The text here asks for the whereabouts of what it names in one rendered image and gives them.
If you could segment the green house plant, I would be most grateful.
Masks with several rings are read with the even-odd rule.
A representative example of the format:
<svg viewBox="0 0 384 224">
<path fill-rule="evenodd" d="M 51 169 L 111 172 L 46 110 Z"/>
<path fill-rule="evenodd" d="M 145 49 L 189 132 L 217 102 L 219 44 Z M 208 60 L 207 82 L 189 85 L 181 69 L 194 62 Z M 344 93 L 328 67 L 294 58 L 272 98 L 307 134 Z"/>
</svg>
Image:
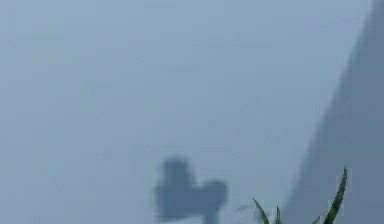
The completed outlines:
<svg viewBox="0 0 384 224">
<path fill-rule="evenodd" d="M 348 169 L 347 169 L 347 167 L 344 167 L 342 179 L 341 179 L 340 184 L 338 186 L 337 193 L 333 199 L 331 207 L 328 210 L 322 224 L 334 224 L 334 221 L 336 220 L 336 217 L 339 213 L 341 205 L 344 201 L 344 196 L 345 196 L 346 186 L 347 186 L 347 180 L 348 180 Z M 254 202 L 254 204 L 255 204 L 255 206 L 256 206 L 259 214 L 260 214 L 262 224 L 283 224 L 282 219 L 281 219 L 281 210 L 279 207 L 276 207 L 276 218 L 275 218 L 274 223 L 271 223 L 269 218 L 266 215 L 266 212 L 262 208 L 261 204 L 255 198 L 253 198 L 253 202 Z"/>
</svg>

